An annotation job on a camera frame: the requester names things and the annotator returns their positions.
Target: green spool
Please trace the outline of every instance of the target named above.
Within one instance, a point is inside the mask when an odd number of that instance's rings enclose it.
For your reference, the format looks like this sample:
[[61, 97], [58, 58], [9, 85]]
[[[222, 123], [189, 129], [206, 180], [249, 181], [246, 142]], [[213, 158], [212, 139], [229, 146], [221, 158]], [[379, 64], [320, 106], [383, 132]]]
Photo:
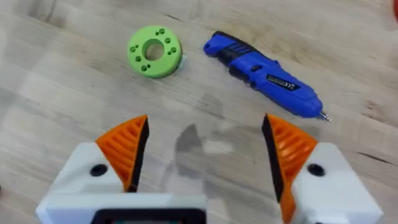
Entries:
[[[148, 60], [146, 51], [153, 44], [163, 45], [163, 55], [157, 60]], [[149, 78], [162, 78], [173, 73], [181, 62], [182, 48], [177, 36], [162, 26], [147, 26], [137, 31], [127, 46], [131, 67]]]

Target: label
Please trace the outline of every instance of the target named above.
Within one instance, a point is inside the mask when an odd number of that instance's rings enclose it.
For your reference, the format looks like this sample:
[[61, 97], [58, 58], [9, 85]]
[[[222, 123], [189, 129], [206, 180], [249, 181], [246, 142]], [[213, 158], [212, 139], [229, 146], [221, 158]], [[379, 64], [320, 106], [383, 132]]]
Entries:
[[270, 75], [270, 74], [267, 75], [267, 80], [272, 83], [275, 83], [276, 85], [279, 85], [280, 87], [285, 88], [288, 91], [294, 91], [294, 90], [298, 90], [300, 88], [299, 85], [293, 84], [291, 82], [288, 82], [286, 80], [283, 80], [281, 78], [278, 78], [278, 77]]

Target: red object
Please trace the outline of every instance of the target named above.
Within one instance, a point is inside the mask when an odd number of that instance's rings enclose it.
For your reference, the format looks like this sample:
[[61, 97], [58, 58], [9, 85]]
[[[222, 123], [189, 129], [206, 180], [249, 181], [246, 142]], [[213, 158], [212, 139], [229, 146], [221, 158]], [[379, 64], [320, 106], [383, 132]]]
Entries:
[[398, 0], [394, 1], [394, 11], [396, 13], [396, 18], [398, 20]]

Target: cordless screwdriver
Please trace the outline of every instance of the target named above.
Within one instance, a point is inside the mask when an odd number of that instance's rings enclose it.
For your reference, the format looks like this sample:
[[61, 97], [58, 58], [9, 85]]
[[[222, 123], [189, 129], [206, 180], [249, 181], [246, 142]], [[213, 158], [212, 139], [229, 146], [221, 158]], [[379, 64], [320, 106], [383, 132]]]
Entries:
[[322, 102], [308, 85], [286, 72], [278, 61], [272, 60], [251, 45], [216, 31], [203, 47], [205, 53], [217, 57], [229, 68], [229, 73], [294, 115], [303, 118], [332, 120], [322, 111]]

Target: wood grain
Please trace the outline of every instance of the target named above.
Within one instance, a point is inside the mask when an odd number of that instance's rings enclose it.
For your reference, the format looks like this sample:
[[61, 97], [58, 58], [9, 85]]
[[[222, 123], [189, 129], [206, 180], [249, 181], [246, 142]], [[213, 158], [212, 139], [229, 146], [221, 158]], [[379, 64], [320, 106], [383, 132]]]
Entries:
[[[172, 29], [188, 56], [161, 80], [134, 73], [135, 31]], [[301, 119], [201, 50], [215, 30], [251, 43], [314, 87], [329, 124]], [[75, 146], [140, 114], [141, 192], [204, 193], [210, 223], [281, 223], [260, 125], [265, 112], [343, 151], [385, 212], [398, 207], [398, 24], [390, 0], [3, 0], [1, 223], [34, 209]]]

